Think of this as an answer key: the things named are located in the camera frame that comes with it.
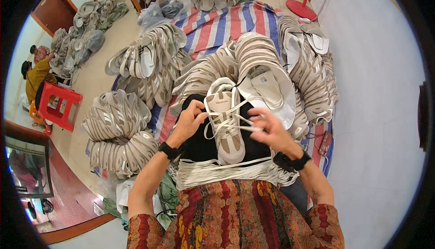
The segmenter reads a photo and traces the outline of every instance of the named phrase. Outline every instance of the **red patterned fabric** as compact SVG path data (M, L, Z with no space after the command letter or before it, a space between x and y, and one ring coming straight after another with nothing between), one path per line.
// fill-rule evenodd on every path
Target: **red patterned fabric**
M48 49L47 47L45 47L43 45L39 46L38 49L35 49L35 50L37 50L37 53L38 53L33 58L33 62L35 62L35 65L38 64L38 62L40 62L41 60L45 59L45 57L50 54L50 49Z
M345 247L333 206L314 206L306 222L269 182L226 180L186 189L178 196L178 216L166 231L150 215L130 219L128 249Z

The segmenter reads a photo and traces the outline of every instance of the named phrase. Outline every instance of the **red phone case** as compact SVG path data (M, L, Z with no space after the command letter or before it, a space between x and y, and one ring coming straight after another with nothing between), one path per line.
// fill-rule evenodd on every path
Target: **red phone case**
M329 133L328 131L325 131L322 144L320 145L319 148L319 154L321 154L322 156L326 156L329 150L329 145L331 145L331 141L332 141L332 134Z

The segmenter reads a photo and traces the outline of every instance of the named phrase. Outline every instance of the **black wristband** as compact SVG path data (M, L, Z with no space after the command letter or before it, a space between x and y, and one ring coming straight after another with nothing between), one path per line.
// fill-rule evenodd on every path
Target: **black wristband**
M280 166L282 169L286 170L287 172L294 172L294 171L302 170L305 164L310 159L311 157L305 152L301 159L295 159L295 160L291 160L288 158L288 156L286 156L282 152L279 152L273 158L273 161L276 165Z
M181 154L181 148L171 148L166 142L160 144L159 151L165 153L171 162Z

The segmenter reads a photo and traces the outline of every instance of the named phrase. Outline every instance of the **striped tarp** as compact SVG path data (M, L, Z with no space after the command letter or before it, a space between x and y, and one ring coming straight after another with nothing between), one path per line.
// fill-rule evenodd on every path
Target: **striped tarp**
M195 7L182 13L172 23L181 28L187 35L188 42L184 47L193 60L214 53L228 40L237 40L243 33L253 31L265 35L273 40L279 53L278 45L278 19L283 13L268 4L258 1L248 1L231 8L218 11L205 12ZM117 80L112 90L116 89ZM175 101L172 97L170 103L163 108L157 104L151 110L152 118L148 128L153 130L155 138L161 143L168 138L169 131L174 126L176 117L169 113L169 106ZM302 144L314 163L328 176L329 165L332 160L334 141L332 141L325 159L318 152L324 131L332 133L332 122L310 127L309 137Z

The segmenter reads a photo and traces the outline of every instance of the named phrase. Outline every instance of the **finger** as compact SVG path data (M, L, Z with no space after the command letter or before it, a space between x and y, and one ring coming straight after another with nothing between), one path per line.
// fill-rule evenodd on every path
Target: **finger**
M248 110L247 113L251 116L262 115L263 117L266 117L266 118L268 118L269 116L272 115L272 113L269 110L260 109L260 108L252 108L252 109Z
M207 112L201 112L198 116L196 116L195 120L193 121L193 124L196 125L196 127L199 127L200 124L204 123L207 117L208 117Z
M200 115L202 113L202 111L199 109L199 108L195 108L194 110L193 110L193 115L196 117L196 116L198 116L198 115Z
M205 106L201 101L192 100L186 110L193 113L196 108L204 109Z
M255 131L249 137L253 140L260 142L260 143L265 143L265 144L269 145L270 135L264 131Z
M264 120L264 118L263 118L263 116L253 116L253 117L249 118L249 120L252 122L256 122L259 120Z
M266 120L259 120L259 121L254 122L252 124L252 127L260 127L260 128L264 128L264 129L268 130L270 127L270 124Z

